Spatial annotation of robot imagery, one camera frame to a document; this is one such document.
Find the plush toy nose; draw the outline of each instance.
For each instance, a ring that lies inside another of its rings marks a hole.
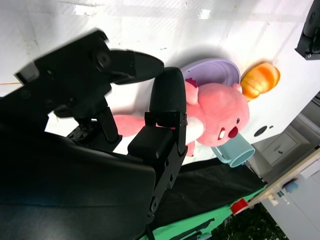
[[[229,132],[228,137],[233,139],[237,136],[238,134],[238,128],[235,126],[234,128],[232,128],[232,130]]]

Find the white backdrop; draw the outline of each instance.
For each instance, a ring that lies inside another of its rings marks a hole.
[[[276,88],[249,103],[241,134],[255,143],[282,132],[320,91],[320,61],[305,61],[294,48],[311,0],[1,0],[0,94],[19,87],[13,74],[28,61],[92,28],[102,29],[110,48],[154,55],[167,66],[220,57],[243,73],[272,61],[281,72]],[[141,115],[152,81],[113,86],[114,113]],[[51,116],[47,131],[67,135],[76,123]],[[263,126],[274,126],[259,137]],[[210,149],[198,146],[196,160]]]

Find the black cloth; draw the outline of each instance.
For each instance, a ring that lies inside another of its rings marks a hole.
[[[184,165],[173,188],[165,191],[150,227],[155,230],[215,210],[264,185],[245,165],[231,168],[217,158]]]

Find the purple plate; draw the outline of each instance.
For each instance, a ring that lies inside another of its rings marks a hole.
[[[184,80],[192,78],[198,86],[204,84],[240,84],[240,71],[231,61],[221,58],[207,58],[195,61],[181,68]]]

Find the black mount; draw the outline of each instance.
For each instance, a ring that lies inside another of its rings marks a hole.
[[[314,0],[295,49],[306,60],[320,59],[320,0]]]
[[[154,191],[145,213],[150,223],[187,154],[184,78],[178,68],[164,68],[163,62],[153,56],[110,50],[107,40],[97,30],[24,67],[16,74],[23,86],[0,99],[1,123],[24,135],[43,133],[48,114],[54,111],[60,118],[72,117],[79,123],[67,136],[77,146],[110,153],[122,140],[104,97],[111,83],[155,78],[150,112],[145,113],[146,126],[128,146],[130,159],[141,159],[155,172]]]

